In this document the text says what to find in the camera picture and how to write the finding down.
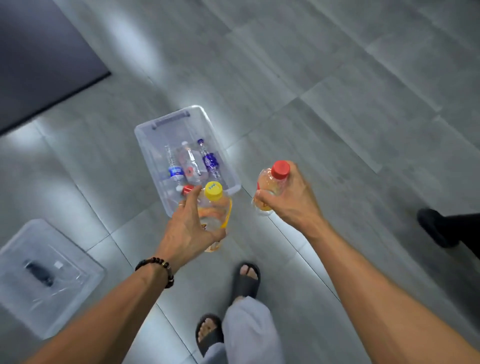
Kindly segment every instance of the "plastic box lid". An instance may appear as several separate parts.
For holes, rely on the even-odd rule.
[[[42,219],[0,250],[0,304],[41,339],[57,334],[105,276],[87,253]]]
[[[201,106],[189,106],[140,124],[135,128],[135,135],[165,211],[170,217],[184,197],[176,190],[178,184],[170,178],[165,146],[175,151],[181,148],[184,141],[194,147],[199,139],[203,139],[208,151],[214,153],[219,163],[219,170],[226,184],[223,186],[225,193],[232,195],[240,190],[240,178],[228,162],[227,153],[219,143],[212,123]]]

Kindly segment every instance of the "person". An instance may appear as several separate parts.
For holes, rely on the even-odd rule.
[[[323,262],[338,296],[374,363],[480,363],[480,353],[424,305],[395,285],[350,246],[323,217],[297,166],[291,166],[280,196],[257,191],[300,231]],[[121,363],[145,317],[173,275],[225,230],[205,231],[197,214],[200,187],[193,189],[168,222],[155,258],[52,338],[29,364]],[[160,259],[169,262],[169,266]],[[208,364],[283,363],[279,335],[266,306],[255,299],[257,266],[235,270],[232,303],[223,322],[207,315],[196,337]]]

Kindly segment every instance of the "slide sandal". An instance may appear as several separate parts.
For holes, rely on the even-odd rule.
[[[212,319],[216,325],[216,328],[209,332],[208,335],[205,336],[200,342],[198,342],[198,333],[200,332],[200,327],[208,318]],[[197,324],[197,329],[195,330],[195,342],[197,343],[198,350],[200,350],[202,356],[205,356],[208,348],[210,348],[213,344],[223,342],[222,320],[220,320],[220,318],[214,314],[203,315]]]
[[[253,269],[257,274],[258,279],[254,279],[247,275],[240,274],[240,268],[242,266],[248,266],[249,270]],[[233,301],[238,296],[243,296],[243,297],[250,296],[252,298],[256,298],[259,287],[260,287],[260,269],[253,263],[248,263],[248,262],[241,263],[238,266],[237,270],[235,271],[235,275],[233,279],[233,291],[232,291],[231,302],[233,303]]]

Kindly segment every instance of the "yellow bottle cap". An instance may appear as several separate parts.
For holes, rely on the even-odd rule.
[[[205,186],[205,197],[210,201],[218,201],[223,196],[223,187],[220,183],[212,181]]]

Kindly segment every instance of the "light gray pants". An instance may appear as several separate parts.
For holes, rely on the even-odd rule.
[[[202,364],[284,364],[270,310],[252,297],[230,306],[222,321],[225,343],[208,348]]]

